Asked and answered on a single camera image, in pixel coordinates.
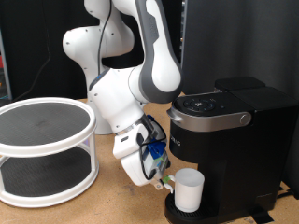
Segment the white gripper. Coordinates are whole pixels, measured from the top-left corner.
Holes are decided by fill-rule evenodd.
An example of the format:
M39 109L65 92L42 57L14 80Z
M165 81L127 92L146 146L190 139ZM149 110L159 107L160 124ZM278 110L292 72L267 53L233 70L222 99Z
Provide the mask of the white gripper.
M154 159L148 149L145 149L143 153L134 152L121 159L123 169L135 185L141 187L151 184L157 190L162 189L164 184L171 180L170 175L163 178L164 171L169 164L166 152L161 157Z

